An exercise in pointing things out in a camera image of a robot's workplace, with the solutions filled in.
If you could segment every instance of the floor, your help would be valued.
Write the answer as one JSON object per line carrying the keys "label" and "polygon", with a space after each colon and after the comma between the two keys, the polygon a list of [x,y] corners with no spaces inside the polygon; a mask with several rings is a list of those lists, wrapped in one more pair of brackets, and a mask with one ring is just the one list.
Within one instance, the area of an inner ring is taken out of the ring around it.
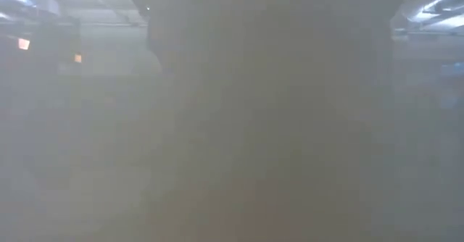
{"label": "floor", "polygon": [[[86,66],[63,71],[39,91],[23,82],[0,130],[0,189],[8,191],[0,195],[5,241],[74,241],[119,216],[130,221],[144,201],[152,172],[137,156],[112,147],[130,137],[121,129],[156,105],[149,89],[160,67],[144,50],[140,28],[86,28],[83,36]],[[401,193],[388,200],[395,210],[383,214],[395,223],[391,228],[411,237],[446,233],[449,239],[440,241],[459,241],[460,139],[422,123],[437,118],[427,101],[409,112],[418,110],[422,114],[408,115],[422,117],[402,132],[403,143],[411,147],[410,136],[436,142],[419,141],[414,151],[390,160]],[[126,235],[113,241],[134,241]]]}

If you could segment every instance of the dark figure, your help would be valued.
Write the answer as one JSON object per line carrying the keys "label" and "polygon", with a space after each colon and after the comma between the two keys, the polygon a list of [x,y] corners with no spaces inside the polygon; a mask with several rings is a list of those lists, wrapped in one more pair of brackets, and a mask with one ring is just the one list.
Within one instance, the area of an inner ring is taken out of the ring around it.
{"label": "dark figure", "polygon": [[373,165],[392,155],[381,110],[402,0],[153,1],[167,73],[131,134],[154,175],[141,241],[386,241]]}

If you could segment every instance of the orange light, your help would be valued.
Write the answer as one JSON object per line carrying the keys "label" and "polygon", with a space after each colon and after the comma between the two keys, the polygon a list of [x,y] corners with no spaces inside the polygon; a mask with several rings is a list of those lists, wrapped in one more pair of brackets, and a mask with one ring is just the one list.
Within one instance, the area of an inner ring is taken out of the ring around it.
{"label": "orange light", "polygon": [[30,41],[24,38],[17,39],[17,47],[21,50],[28,50],[30,45]]}
{"label": "orange light", "polygon": [[82,56],[80,54],[75,54],[74,55],[74,62],[77,62],[77,63],[82,63]]}

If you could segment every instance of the parking garage ceiling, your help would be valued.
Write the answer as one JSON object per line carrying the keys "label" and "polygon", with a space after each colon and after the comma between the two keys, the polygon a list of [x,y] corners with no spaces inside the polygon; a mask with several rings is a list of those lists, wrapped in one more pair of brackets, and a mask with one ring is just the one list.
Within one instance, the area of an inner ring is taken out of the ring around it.
{"label": "parking garage ceiling", "polygon": [[[60,0],[76,17],[89,23],[144,23],[131,0]],[[453,16],[439,15],[433,22],[419,26],[421,30],[453,30],[464,33],[464,11]]]}
{"label": "parking garage ceiling", "polygon": [[143,24],[131,0],[59,0],[83,24]]}

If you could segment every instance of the pipe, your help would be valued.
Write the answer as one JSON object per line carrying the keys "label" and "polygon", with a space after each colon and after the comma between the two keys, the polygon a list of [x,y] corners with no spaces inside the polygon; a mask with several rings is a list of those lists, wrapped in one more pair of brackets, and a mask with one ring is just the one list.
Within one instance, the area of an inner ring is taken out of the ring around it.
{"label": "pipe", "polygon": [[423,22],[437,16],[437,14],[428,14],[424,10],[436,6],[444,0],[409,0],[406,1],[401,9],[401,14],[411,22]]}

